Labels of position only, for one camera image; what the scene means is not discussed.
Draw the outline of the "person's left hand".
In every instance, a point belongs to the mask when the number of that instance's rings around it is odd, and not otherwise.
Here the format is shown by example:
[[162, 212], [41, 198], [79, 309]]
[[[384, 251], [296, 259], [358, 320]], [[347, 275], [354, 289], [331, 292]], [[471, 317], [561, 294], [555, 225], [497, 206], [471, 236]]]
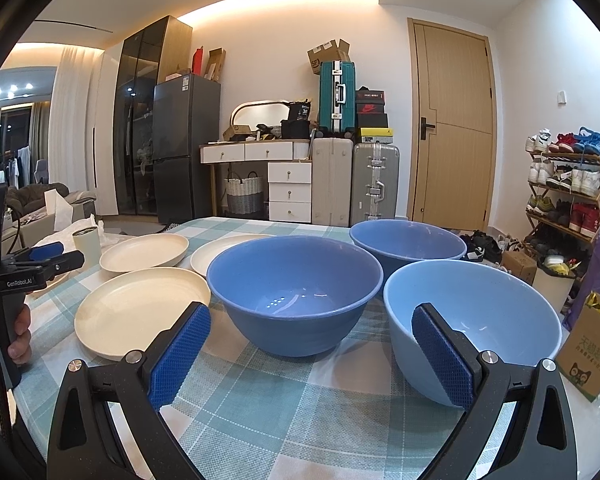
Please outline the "person's left hand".
[[31, 312], [27, 304], [22, 304], [15, 319], [14, 331], [17, 338], [8, 348], [8, 354], [17, 366], [27, 364], [32, 356], [31, 341]]

